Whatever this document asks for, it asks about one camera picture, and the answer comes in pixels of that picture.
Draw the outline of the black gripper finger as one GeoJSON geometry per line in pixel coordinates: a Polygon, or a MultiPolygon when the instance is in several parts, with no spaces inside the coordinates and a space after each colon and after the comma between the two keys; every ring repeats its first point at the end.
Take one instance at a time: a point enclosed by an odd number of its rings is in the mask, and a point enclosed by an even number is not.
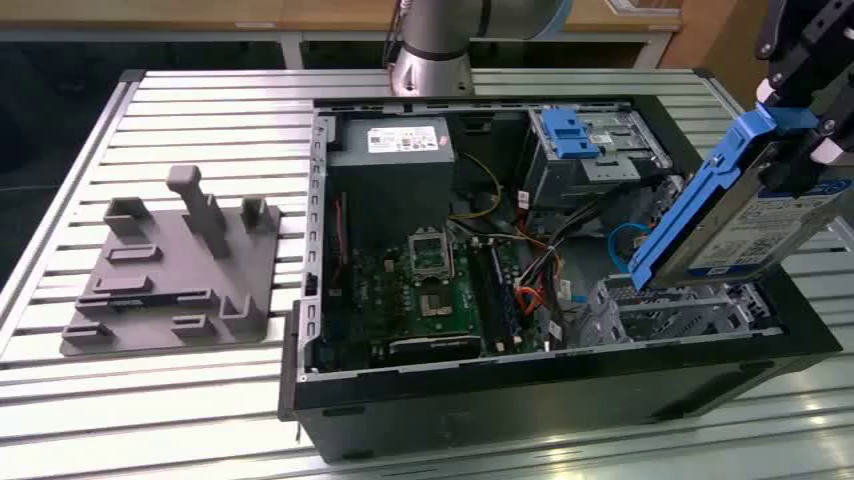
{"type": "Polygon", "coordinates": [[[769,35],[760,37],[756,55],[768,61],[768,75],[757,87],[757,102],[768,106],[802,106],[816,89],[816,48],[819,33],[804,29],[780,34],[776,41],[769,35]]]}
{"type": "MultiPolygon", "coordinates": [[[[845,73],[853,63],[853,17],[845,25],[832,26],[820,37],[815,53],[816,89],[806,97],[802,106],[773,105],[777,108],[808,108],[813,101],[813,93],[827,86],[836,77],[845,73]]],[[[840,164],[841,159],[853,152],[853,81],[848,80],[841,87],[829,107],[817,116],[819,123],[796,136],[764,171],[764,186],[776,192],[790,192],[801,195],[813,188],[828,165],[813,159],[813,152],[827,146],[832,149],[820,159],[840,164]]]]}

